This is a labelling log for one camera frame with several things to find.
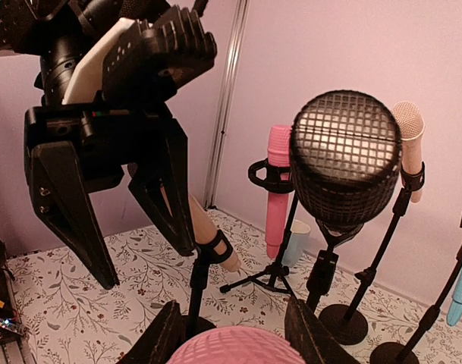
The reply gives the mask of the black microphone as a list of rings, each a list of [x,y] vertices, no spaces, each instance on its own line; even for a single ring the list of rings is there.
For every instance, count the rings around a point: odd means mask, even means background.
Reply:
[[[401,132],[378,99],[334,90],[299,111],[289,142],[291,178],[305,210],[332,231],[373,220],[399,177]]]

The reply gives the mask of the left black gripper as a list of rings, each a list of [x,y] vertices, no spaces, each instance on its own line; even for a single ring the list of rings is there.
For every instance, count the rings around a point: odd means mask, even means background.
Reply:
[[[28,5],[24,53],[40,57],[47,105],[164,105],[214,65],[217,45],[195,5]]]

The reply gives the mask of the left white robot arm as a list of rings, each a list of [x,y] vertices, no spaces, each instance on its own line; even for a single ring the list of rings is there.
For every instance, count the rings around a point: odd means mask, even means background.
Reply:
[[[211,69],[204,1],[1,1],[0,54],[37,55],[42,104],[26,111],[33,210],[105,288],[118,283],[90,194],[137,170],[129,191],[182,256],[196,246],[187,136],[166,103]]]

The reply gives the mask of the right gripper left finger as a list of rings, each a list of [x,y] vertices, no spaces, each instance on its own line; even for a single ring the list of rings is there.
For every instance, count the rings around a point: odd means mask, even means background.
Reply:
[[[118,364],[167,363],[185,336],[180,304],[167,302]]]

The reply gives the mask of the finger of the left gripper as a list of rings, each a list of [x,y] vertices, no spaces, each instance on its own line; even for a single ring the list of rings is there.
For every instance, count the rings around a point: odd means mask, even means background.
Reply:
[[[185,134],[157,136],[146,144],[128,185],[140,207],[181,256],[192,256],[194,232],[188,198]]]
[[[62,141],[35,146],[29,157],[28,187],[36,216],[99,284],[106,290],[119,284],[73,144]]]

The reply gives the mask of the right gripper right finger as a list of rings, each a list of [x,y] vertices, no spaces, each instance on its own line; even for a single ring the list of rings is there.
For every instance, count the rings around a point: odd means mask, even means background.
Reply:
[[[284,336],[305,363],[357,364],[301,299],[288,300]]]

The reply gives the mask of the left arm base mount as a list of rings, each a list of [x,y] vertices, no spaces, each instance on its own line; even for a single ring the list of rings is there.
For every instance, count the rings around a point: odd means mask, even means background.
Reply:
[[[0,363],[31,363],[24,346],[26,332],[21,323],[11,291],[13,274],[6,266],[5,244],[0,240]]]

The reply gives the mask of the short pink microphone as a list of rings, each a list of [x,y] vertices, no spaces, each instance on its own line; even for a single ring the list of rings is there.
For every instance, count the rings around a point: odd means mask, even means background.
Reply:
[[[205,331],[182,344],[168,360],[185,363],[303,363],[288,341],[259,328],[228,326]]]

